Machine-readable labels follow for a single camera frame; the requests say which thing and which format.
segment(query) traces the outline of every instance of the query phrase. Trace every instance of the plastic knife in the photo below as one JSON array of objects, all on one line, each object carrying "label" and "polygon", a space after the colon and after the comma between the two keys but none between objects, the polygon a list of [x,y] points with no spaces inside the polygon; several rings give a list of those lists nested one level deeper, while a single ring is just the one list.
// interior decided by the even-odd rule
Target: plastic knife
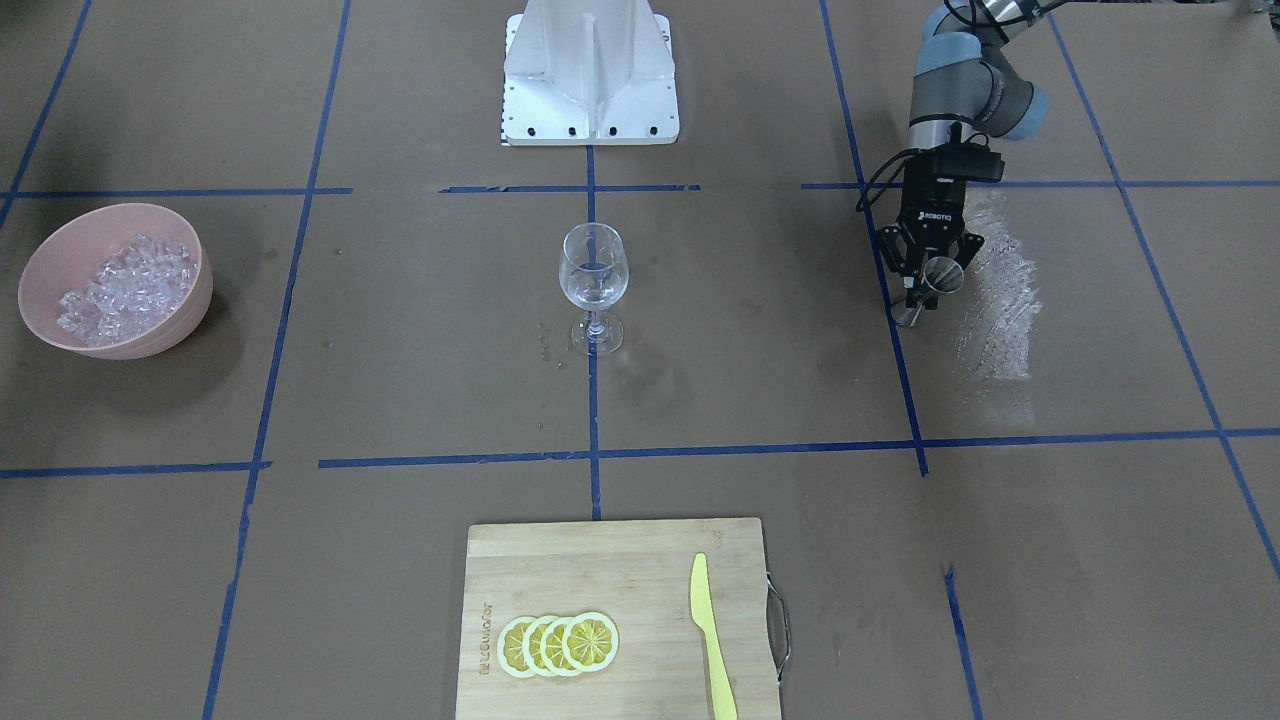
[{"label": "plastic knife", "polygon": [[712,610],[712,585],[707,577],[707,555],[694,556],[694,571],[689,577],[689,607],[694,624],[703,632],[707,643],[707,674],[712,684],[712,711],[716,720],[737,720],[737,705],[733,703],[733,689],[728,684],[728,671],[724,669],[724,656],[719,650],[719,635],[716,634],[716,614]]}]

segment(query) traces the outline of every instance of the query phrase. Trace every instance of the glass base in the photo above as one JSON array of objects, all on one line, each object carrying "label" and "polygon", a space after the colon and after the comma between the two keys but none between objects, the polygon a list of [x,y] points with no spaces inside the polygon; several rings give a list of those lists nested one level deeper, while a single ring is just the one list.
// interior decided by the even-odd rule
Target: glass base
[{"label": "glass base", "polygon": [[568,329],[568,343],[573,350],[588,355],[591,343],[596,355],[608,355],[622,346],[622,320],[608,311],[586,313]]}]

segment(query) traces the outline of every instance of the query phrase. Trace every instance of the wine glass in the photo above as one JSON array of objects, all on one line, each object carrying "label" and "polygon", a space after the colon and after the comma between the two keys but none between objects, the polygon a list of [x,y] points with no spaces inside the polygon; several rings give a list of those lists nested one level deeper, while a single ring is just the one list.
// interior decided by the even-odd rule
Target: wine glass
[{"label": "wine glass", "polygon": [[622,299],[630,275],[618,231],[604,223],[582,223],[564,236],[561,290],[586,311],[570,328],[575,350],[604,355],[622,345],[622,322],[608,310]]}]

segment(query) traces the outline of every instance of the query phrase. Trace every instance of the plastic bowl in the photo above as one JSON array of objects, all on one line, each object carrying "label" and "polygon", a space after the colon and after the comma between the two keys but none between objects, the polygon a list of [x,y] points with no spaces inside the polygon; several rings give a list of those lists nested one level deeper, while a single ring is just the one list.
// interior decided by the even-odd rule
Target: plastic bowl
[{"label": "plastic bowl", "polygon": [[[58,325],[63,313],[58,301],[68,291],[92,282],[102,261],[133,242],[138,233],[186,242],[192,259],[200,264],[196,282],[178,309],[159,325],[133,340],[90,347]],[[191,223],[168,208],[125,202],[81,215],[49,236],[27,261],[18,281],[18,310],[27,328],[54,347],[90,357],[132,360],[182,342],[205,318],[212,295],[212,269]]]}]

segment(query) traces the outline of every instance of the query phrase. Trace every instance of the glass stem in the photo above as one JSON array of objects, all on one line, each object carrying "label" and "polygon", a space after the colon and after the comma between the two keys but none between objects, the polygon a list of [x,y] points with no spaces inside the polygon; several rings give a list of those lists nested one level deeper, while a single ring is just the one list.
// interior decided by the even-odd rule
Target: glass stem
[{"label": "glass stem", "polygon": [[586,311],[588,340],[590,340],[591,342],[599,342],[603,338],[605,329],[607,328],[604,323],[600,320],[600,313],[596,313],[595,310],[588,310]]}]

